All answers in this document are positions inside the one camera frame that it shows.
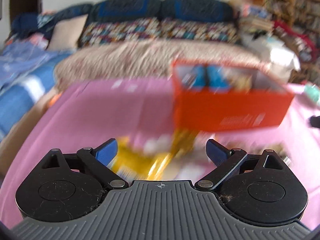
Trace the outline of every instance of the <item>patterned pillow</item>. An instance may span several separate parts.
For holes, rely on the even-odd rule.
[[[91,23],[81,38],[81,47],[115,41],[156,39],[161,34],[157,18],[142,18],[121,23]]]
[[[240,41],[233,23],[201,23],[166,18],[161,22],[162,37],[201,41]]]

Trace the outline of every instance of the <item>orange object on shelf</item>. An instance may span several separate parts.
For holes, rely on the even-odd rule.
[[[252,89],[226,93],[214,93],[206,87],[200,91],[188,89],[181,83],[178,68],[199,64],[252,72]],[[217,132],[279,126],[294,97],[282,84],[256,68],[187,60],[174,61],[172,67],[174,124],[180,130]]]

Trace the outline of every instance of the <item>green object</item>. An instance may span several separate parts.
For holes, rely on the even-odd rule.
[[[320,106],[320,89],[314,84],[306,84],[304,93],[311,99],[312,102]]]

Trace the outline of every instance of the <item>blue cushion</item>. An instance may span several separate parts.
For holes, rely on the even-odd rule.
[[[87,25],[158,17],[161,0],[105,0],[93,6]]]
[[[219,0],[164,0],[161,18],[197,22],[228,22],[233,20],[233,9]]]
[[[11,24],[11,31],[19,39],[25,39],[38,29],[37,13],[22,13],[15,17]]]

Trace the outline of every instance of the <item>metal pin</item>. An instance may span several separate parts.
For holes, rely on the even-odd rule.
[[[124,185],[125,185],[125,182],[123,180],[120,180],[120,179],[115,179],[115,180],[110,182],[110,186],[114,187],[114,188],[124,187]]]
[[[199,187],[209,188],[213,186],[213,182],[210,180],[203,179],[198,182]]]

